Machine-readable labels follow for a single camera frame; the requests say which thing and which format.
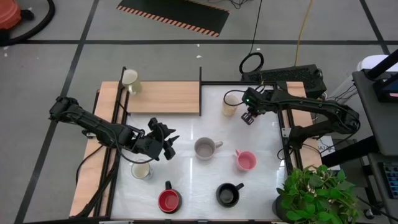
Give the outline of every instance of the black mug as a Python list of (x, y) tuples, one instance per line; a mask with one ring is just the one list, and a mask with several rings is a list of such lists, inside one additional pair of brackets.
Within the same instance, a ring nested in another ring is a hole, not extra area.
[(221, 184), (216, 191), (218, 203), (226, 208), (235, 206), (239, 201), (239, 189), (243, 186), (243, 184), (238, 184), (237, 186), (230, 183)]

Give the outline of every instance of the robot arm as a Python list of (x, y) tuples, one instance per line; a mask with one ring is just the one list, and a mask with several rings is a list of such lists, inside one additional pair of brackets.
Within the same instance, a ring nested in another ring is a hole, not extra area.
[(129, 125), (109, 123), (85, 111), (76, 99), (69, 97), (57, 98), (57, 102), (50, 110), (50, 119), (56, 122), (75, 123), (94, 133), (97, 140), (104, 146), (145, 154), (157, 161), (162, 148), (167, 160), (173, 158), (175, 151), (172, 144), (179, 137), (175, 136), (166, 141), (165, 138), (175, 130), (158, 123), (156, 118), (149, 121), (148, 126), (151, 132), (147, 135), (144, 130)]
[(248, 88), (242, 97), (248, 106), (248, 112), (242, 119), (250, 125), (260, 114), (272, 111), (274, 113), (286, 110), (302, 110), (326, 116), (327, 121), (322, 121), (307, 127), (294, 126), (290, 129), (289, 144), (297, 149), (303, 146), (307, 138), (321, 136), (334, 131), (340, 134), (353, 134), (359, 127), (359, 114), (349, 106), (341, 105), (333, 100), (319, 101), (308, 98), (292, 96), (285, 91), (264, 90), (259, 92)]

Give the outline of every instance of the gray mug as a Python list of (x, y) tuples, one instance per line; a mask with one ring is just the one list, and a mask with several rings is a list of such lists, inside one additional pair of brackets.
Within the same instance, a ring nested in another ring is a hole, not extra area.
[(213, 157), (216, 149), (222, 145), (222, 141), (214, 142), (210, 138), (203, 137), (195, 142), (195, 154), (201, 160), (209, 160)]

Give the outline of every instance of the cup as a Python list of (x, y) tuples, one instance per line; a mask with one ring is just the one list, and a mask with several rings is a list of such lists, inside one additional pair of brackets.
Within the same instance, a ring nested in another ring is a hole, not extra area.
[(225, 96), (225, 101), (223, 99), (223, 109), (222, 112), (225, 116), (232, 116), (235, 114), (236, 108), (238, 106), (230, 106), (230, 105), (237, 105), (239, 103), (239, 100), (236, 96), (233, 95), (227, 95)]
[(243, 186), (243, 183), (240, 183), (237, 186), (230, 183), (221, 184), (216, 191), (218, 203), (226, 208), (235, 206), (239, 201), (239, 189)]
[(214, 142), (210, 138), (203, 137), (195, 142), (195, 154), (201, 160), (209, 160), (213, 157), (216, 149), (222, 145), (222, 141)]
[(133, 69), (126, 69), (123, 72), (122, 84), (132, 95), (142, 90), (141, 82), (138, 79), (138, 73)]
[(145, 164), (132, 164), (131, 174), (137, 179), (146, 180), (152, 176), (152, 168), (150, 168), (148, 162)]
[(182, 198), (178, 191), (172, 188), (170, 181), (166, 181), (166, 190), (160, 193), (157, 204), (164, 213), (175, 213), (182, 204)]
[(257, 159), (252, 152), (249, 151), (241, 152), (240, 150), (235, 150), (235, 152), (236, 155), (238, 156), (237, 165), (239, 170), (249, 171), (256, 166)]

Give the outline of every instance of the black and orange striped mat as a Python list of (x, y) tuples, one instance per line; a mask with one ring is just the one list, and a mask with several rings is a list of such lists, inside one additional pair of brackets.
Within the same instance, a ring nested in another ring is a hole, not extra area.
[(229, 11), (188, 0), (122, 0), (118, 9), (218, 37)]

